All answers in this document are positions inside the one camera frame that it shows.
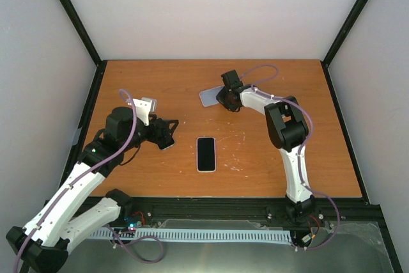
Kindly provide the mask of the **teal phone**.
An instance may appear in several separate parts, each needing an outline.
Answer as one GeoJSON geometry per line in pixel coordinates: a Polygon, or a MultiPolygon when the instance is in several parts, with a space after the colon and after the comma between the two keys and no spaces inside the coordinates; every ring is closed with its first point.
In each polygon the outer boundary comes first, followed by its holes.
{"type": "Polygon", "coordinates": [[[162,140],[161,142],[159,142],[158,148],[159,148],[160,150],[166,150],[166,149],[168,149],[168,148],[174,146],[174,144],[175,144],[175,140],[174,140],[174,139],[171,139],[170,141],[162,140]]]}

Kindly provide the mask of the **lavender phone case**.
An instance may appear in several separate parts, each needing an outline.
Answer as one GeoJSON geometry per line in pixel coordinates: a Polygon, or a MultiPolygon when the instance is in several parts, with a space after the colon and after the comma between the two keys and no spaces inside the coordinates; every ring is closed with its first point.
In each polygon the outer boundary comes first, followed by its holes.
{"type": "Polygon", "coordinates": [[[217,105],[219,103],[217,100],[217,94],[222,89],[223,89],[223,86],[217,86],[215,88],[201,91],[199,93],[199,98],[200,98],[200,101],[203,107],[210,107],[213,105],[217,105]]]}

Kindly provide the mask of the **white-edged black phone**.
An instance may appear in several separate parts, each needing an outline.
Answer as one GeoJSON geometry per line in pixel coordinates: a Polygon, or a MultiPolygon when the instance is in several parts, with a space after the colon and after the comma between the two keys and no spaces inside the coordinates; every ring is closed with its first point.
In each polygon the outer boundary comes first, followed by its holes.
{"type": "Polygon", "coordinates": [[[201,173],[216,171],[216,142],[214,137],[199,137],[196,141],[196,167],[201,173]]]}

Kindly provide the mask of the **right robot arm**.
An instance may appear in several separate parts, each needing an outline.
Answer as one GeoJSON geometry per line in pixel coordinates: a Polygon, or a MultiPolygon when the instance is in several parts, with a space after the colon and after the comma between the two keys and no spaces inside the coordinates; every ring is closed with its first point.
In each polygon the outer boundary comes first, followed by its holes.
{"type": "Polygon", "coordinates": [[[244,84],[236,71],[221,75],[223,87],[216,100],[231,112],[251,108],[266,118],[268,136],[279,150],[286,174],[286,214],[300,224],[314,208],[314,196],[307,178],[305,144],[312,130],[295,97],[278,97],[244,84]]]}

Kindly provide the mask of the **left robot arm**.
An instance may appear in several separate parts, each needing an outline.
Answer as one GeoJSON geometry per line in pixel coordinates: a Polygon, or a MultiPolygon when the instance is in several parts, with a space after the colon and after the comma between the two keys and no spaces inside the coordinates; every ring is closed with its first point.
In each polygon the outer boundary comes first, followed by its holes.
{"type": "Polygon", "coordinates": [[[68,255],[92,233],[110,222],[126,223],[133,216],[134,202],[124,192],[113,189],[95,206],[77,215],[87,197],[118,166],[126,164],[125,152],[140,149],[142,142],[160,150],[174,145],[178,120],[164,120],[150,111],[116,107],[108,115],[105,128],[79,156],[72,172],[42,210],[23,227],[12,227],[6,239],[17,262],[35,272],[58,272],[68,255]]]}

